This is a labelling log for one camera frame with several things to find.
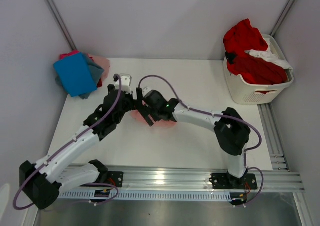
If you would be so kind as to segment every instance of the laundry basket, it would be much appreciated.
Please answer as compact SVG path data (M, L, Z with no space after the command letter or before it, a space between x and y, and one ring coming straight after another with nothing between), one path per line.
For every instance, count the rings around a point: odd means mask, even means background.
M281 60L286 60L279 45L272 36L262 35L270 39L271 52ZM275 85L261 85L247 83L244 78L238 74L232 74L227 67L227 59L224 58L223 70L225 80L228 85L233 101L240 105L260 105L272 102L285 88L288 88L294 81L293 71L286 69L287 81Z

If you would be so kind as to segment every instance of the white panel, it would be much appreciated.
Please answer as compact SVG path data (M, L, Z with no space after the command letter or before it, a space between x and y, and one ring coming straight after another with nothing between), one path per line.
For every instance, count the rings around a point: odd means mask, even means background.
M223 58L250 18L269 34L288 0L55 0L77 47L110 58Z
M262 146L248 152L248 165L272 170L258 106L239 105L232 101L222 61L111 59L110 64L110 76L89 99L67 97L50 146L50 154L61 147L103 103L113 74L130 74L133 89L142 77L156 74L171 82L181 99L192 106L213 111L226 110L227 107L236 109L244 120L257 127L263 137ZM169 86L158 78L146 79L141 87L146 86L158 90L167 99L174 97ZM258 137L252 132L247 147L257 143ZM74 163L87 164L95 159L111 166L189 169L227 169L228 160L217 137L210 130L188 123L178 123L172 128L150 128L146 123L133 119L129 113L123 117L115 131Z
M21 225L26 211L12 207L19 166L49 148L66 94L53 63L69 51L44 0L0 0L0 186L10 199L0 225ZM29 203L22 194L18 205Z
M298 0L278 33L277 42L294 68L295 82L272 103L284 152L300 172L309 208L320 225L320 1Z

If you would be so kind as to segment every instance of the basket handle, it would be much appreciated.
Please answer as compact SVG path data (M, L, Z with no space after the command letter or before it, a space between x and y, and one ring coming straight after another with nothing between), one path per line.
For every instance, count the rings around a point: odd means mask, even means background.
M271 95L276 94L278 90L256 90L254 92L255 95Z

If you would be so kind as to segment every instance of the white table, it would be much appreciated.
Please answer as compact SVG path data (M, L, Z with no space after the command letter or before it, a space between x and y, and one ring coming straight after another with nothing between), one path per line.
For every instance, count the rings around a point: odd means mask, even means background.
M135 91L140 79L146 75L160 75L176 89L180 98L191 106L207 110L225 110L231 107L254 125L263 138L262 145L248 153L250 167L271 171L272 164L265 134L256 105L239 105L233 102L226 84L223 62L209 60L171 59L110 59L109 77L103 87L89 99L68 96L57 125L49 153L60 148L83 124L83 121L103 103L107 86L114 74L130 74ZM166 97L174 98L171 89L157 78L148 78L142 88L151 87ZM258 137L251 131L248 147L257 144ZM149 127L127 113L116 130L98 145L82 154L75 164L87 164L98 159L109 166L226 169L227 154L222 151L215 134L207 129L187 123L172 128Z

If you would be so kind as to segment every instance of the metal frame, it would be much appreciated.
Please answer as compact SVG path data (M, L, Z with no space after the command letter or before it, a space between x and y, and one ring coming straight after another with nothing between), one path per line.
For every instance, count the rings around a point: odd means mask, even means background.
M288 0L285 8L283 9L279 19L270 33L275 36L284 20L292 10L294 3L297 0ZM54 0L45 0L55 21L61 29L65 40L72 50L77 47L64 23ZM273 114L272 106L270 104L262 104L258 106L263 129L266 135L266 141L269 149L270 159L272 162L273 171L265 171L263 192L277 192L277 193L293 193L296 206L300 215L303 225L312 226L313 221L306 204L305 188L303 186L299 173L290 172L287 165L284 151L282 147L281 135L277 129L275 117ZM78 167L79 165L72 165L70 169ZM221 173L223 170L209 170L209 169L172 169L172 168L146 168L146 167L114 167L110 166L111 171L124 172L123 186L121 192L148 192L156 195L154 200L161 200L163 192L177 192L177 193L208 193L208 194L221 194L221 190L213 190L209 182L210 174ZM261 183L261 176L258 172L256 174L258 184ZM226 193L236 192L236 190L228 190ZM138 200L136 194L126 196L123 194L121 199ZM32 207L28 210L24 226L31 226L34 224L38 209Z
M282 26L284 23L285 19L287 18L289 12L292 10L294 4L297 2L297 0L288 0L286 3L282 13L280 14L280 17L278 18L277 22L275 23L270 35L272 37L275 37L277 32L279 31L279 28Z
M68 43L70 49L77 50L75 42L72 39L71 34L69 33L69 30L68 30L63 18L61 17L54 0L44 0L44 1L46 2L49 10L51 11L52 16L54 17L54 20L58 24L58 27L61 29L61 32L62 32L66 42Z

